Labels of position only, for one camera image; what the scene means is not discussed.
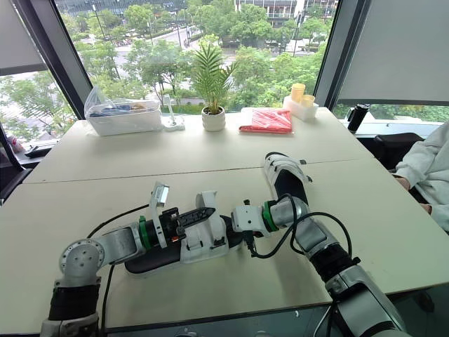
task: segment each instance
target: black cable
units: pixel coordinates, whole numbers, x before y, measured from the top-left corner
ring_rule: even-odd
[[[256,257],[256,258],[271,258],[274,254],[277,253],[277,251],[281,248],[282,244],[284,243],[284,241],[287,239],[287,236],[290,234],[290,232],[293,230],[293,226],[290,226],[286,232],[284,233],[284,235],[282,236],[282,238],[279,240],[278,244],[276,245],[276,247],[274,247],[274,249],[272,251],[270,251],[268,254],[266,255],[261,255],[259,254],[257,251],[254,250],[254,246],[253,244],[249,244],[248,242],[246,242],[246,244],[248,245],[248,249],[251,252],[251,256]]]
[[[109,220],[107,220],[107,221],[105,221],[105,222],[103,222],[103,223],[100,223],[88,236],[87,236],[87,238],[88,239],[90,239],[96,232],[98,232],[99,230],[101,230],[105,225],[107,225],[108,223],[111,223],[112,221],[114,221],[114,220],[117,220],[118,218],[121,218],[122,216],[126,216],[126,215],[128,215],[128,214],[130,214],[130,213],[133,213],[133,212],[136,212],[136,211],[140,211],[141,209],[145,209],[145,208],[147,208],[149,206],[149,204],[146,204],[146,205],[142,205],[142,206],[139,206],[139,207],[137,207],[136,209],[131,209],[131,210],[129,210],[129,211],[127,211],[127,212],[125,212],[125,213],[122,213],[122,214],[119,214],[119,215],[117,215],[117,216],[114,216],[113,218],[110,218]]]
[[[115,265],[111,265],[111,267],[109,269],[109,274],[107,275],[105,296],[103,297],[103,304],[102,304],[100,337],[106,337],[106,303],[107,303],[107,294],[109,293],[109,288],[111,286],[112,273],[114,272],[114,268],[115,268]]]
[[[293,224],[295,224],[297,222],[297,214],[296,214],[296,205],[295,205],[295,200],[293,199],[292,195],[290,193],[285,193],[283,195],[281,195],[281,197],[279,199],[277,199],[276,203],[280,202],[282,199],[284,198],[289,198],[290,203],[292,204],[292,209],[293,209]],[[290,238],[290,248],[301,255],[304,255],[304,252],[297,249],[295,247],[295,236],[296,236],[296,225],[293,225],[293,232],[292,232],[292,237]]]
[[[105,225],[107,225],[108,223],[111,223],[114,220],[117,220],[118,218],[121,218],[122,216],[126,216],[130,213],[139,211],[141,209],[145,209],[149,206],[149,204],[146,205],[142,205],[139,206],[135,209],[131,209],[129,211],[126,211],[122,214],[119,214],[117,216],[114,216],[113,218],[110,218],[109,220],[100,223],[96,228],[93,229],[92,232],[89,233],[89,235],[87,236],[88,239],[90,239],[96,232],[98,232],[99,230],[101,230]],[[109,288],[111,286],[111,280],[112,280],[112,273],[114,272],[114,265],[111,265],[110,269],[109,269],[109,275],[107,277],[107,284],[106,284],[106,290],[105,290],[105,296],[103,297],[103,304],[102,304],[102,317],[101,317],[101,330],[100,330],[100,337],[105,337],[106,336],[106,303],[107,303],[107,294],[109,293]]]
[[[349,237],[349,233],[346,229],[346,227],[343,225],[343,223],[338,220],[335,216],[333,216],[332,214],[329,213],[325,213],[325,212],[311,212],[308,214],[305,214],[303,216],[301,216],[300,218],[298,218],[284,233],[284,235],[282,236],[281,240],[279,240],[278,244],[274,247],[274,249],[269,252],[266,255],[262,255],[262,254],[258,254],[255,250],[254,250],[254,246],[251,242],[246,242],[246,244],[248,245],[248,249],[250,250],[251,254],[256,257],[256,258],[271,258],[275,253],[277,253],[277,251],[281,248],[282,244],[284,243],[284,241],[287,239],[287,236],[290,234],[290,232],[292,232],[294,230],[294,228],[296,228],[296,225],[298,223],[300,223],[301,221],[310,218],[311,216],[326,216],[328,218],[331,218],[332,220],[334,220],[343,230],[343,233],[346,237],[347,240],[347,244],[348,244],[348,254],[349,257],[352,257],[352,243],[351,243],[351,238]]]

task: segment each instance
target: person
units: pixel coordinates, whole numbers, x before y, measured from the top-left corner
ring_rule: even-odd
[[[396,166],[394,176],[449,232],[449,122],[416,142]]]

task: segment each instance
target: red package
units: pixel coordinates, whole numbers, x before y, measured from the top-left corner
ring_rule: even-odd
[[[242,125],[243,132],[291,133],[292,119],[290,111],[272,107],[252,107],[251,125]]]

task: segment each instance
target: yellow cup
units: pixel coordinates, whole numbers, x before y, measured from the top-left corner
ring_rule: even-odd
[[[291,93],[292,101],[299,103],[301,101],[305,89],[306,89],[305,84],[302,83],[293,84]]]
[[[315,96],[313,95],[302,95],[301,105],[303,107],[313,107],[315,102]]]

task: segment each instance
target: wire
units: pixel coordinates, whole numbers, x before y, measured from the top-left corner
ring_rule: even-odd
[[[107,275],[105,296],[103,297],[103,304],[102,304],[100,337],[106,337],[106,303],[107,303],[107,294],[109,293],[109,288],[111,286],[112,273],[114,272],[114,268],[115,268],[115,265],[111,265],[111,267],[109,269],[109,274]]]
[[[278,244],[274,247],[274,249],[269,252],[266,255],[262,255],[262,254],[258,254],[255,250],[254,250],[254,246],[252,245],[252,243],[248,243],[246,242],[246,244],[248,245],[248,249],[250,250],[251,254],[256,257],[256,258],[271,258],[275,253],[277,253],[277,251],[281,248],[282,244],[284,243],[284,241],[287,239],[287,236],[294,230],[294,228],[296,228],[296,225],[298,223],[300,223],[301,221],[310,218],[311,216],[326,216],[328,218],[331,218],[332,220],[334,220],[343,230],[343,233],[346,237],[347,243],[348,243],[348,254],[349,257],[352,257],[352,243],[351,243],[351,238],[349,237],[349,233],[346,229],[346,227],[343,225],[343,223],[338,220],[335,216],[333,216],[332,214],[329,213],[325,213],[325,212],[311,212],[308,214],[305,214],[301,217],[299,217],[284,233],[284,235],[282,236],[281,240],[279,240]]]
[[[88,239],[90,239],[96,232],[98,232],[99,230],[101,230],[105,225],[107,225],[108,223],[111,223],[112,221],[114,221],[114,220],[117,220],[118,218],[121,218],[122,216],[127,216],[128,214],[130,214],[130,213],[133,213],[133,212],[136,212],[136,211],[140,211],[141,209],[145,209],[145,208],[147,208],[149,206],[149,204],[146,204],[146,205],[142,205],[142,206],[139,206],[139,207],[137,207],[137,208],[135,208],[135,209],[131,209],[131,210],[129,210],[129,211],[127,211],[127,212],[125,212],[125,213],[122,213],[122,214],[119,214],[119,215],[117,215],[117,216],[114,216],[113,218],[110,218],[109,220],[107,220],[107,221],[105,221],[105,222],[103,222],[103,223],[100,223],[91,233],[89,233],[89,235],[87,236],[87,238]]]
[[[334,300],[332,301],[332,303],[330,304],[330,311],[329,311],[329,318],[328,318],[328,327],[326,329],[326,337],[330,337],[330,332],[332,330],[332,318],[334,315],[334,310],[335,310],[335,306],[337,305],[337,302],[335,302]]]
[[[329,312],[330,312],[330,305],[328,306],[328,309],[326,310],[326,312],[324,312],[324,315],[322,316],[322,318],[320,319],[320,322],[316,326],[313,337],[316,337],[316,334],[318,333],[318,330],[320,329],[322,323],[324,322],[324,320],[328,316]]]
[[[293,209],[293,225],[292,225],[292,226],[293,226],[294,228],[293,228],[292,236],[291,236],[291,238],[290,238],[290,248],[291,248],[294,252],[296,252],[296,253],[298,253],[298,254],[301,254],[301,255],[304,255],[304,252],[303,252],[303,251],[301,251],[301,250],[299,250],[299,249],[297,249],[297,248],[295,247],[295,236],[296,236],[296,228],[297,228],[297,226],[294,225],[294,224],[296,224],[296,222],[297,222],[297,214],[296,214],[295,200],[293,199],[293,197],[292,197],[292,195],[291,195],[290,193],[285,193],[285,194],[281,195],[281,197],[280,197],[279,199],[277,199],[276,203],[280,202],[282,199],[285,199],[285,198],[289,198],[290,203],[292,204],[292,209]]]
[[[272,251],[270,251],[268,254],[266,255],[261,255],[259,254],[257,251],[254,250],[254,246],[252,244],[248,244],[248,242],[246,243],[248,245],[248,249],[251,252],[251,255],[253,257],[256,258],[271,258],[274,254],[277,253],[277,251],[281,248],[282,244],[284,243],[284,241],[287,239],[288,235],[292,232],[293,230],[293,226],[290,226],[286,232],[284,233],[284,235],[282,236],[282,238],[279,240],[278,244],[276,245],[276,247],[274,247],[274,249]]]
[[[114,216],[113,218],[110,218],[109,220],[106,220],[103,223],[100,223],[96,228],[92,230],[92,232],[89,233],[87,236],[88,239],[90,239],[96,232],[101,230],[105,225],[108,223],[111,223],[114,220],[117,220],[118,218],[121,218],[122,216],[126,216],[128,214],[131,214],[133,212],[139,211],[141,209],[145,209],[149,206],[149,204],[139,206],[135,209],[131,209],[129,211],[126,211],[122,214],[119,214],[117,216]],[[115,265],[111,265],[109,269],[109,274],[107,276],[107,283],[106,283],[106,290],[105,290],[105,296],[103,297],[103,304],[102,304],[102,317],[101,317],[101,330],[100,330],[100,337],[106,336],[106,303],[107,303],[107,294],[109,293],[109,288],[111,287],[111,280],[112,280],[112,273],[114,272]]]

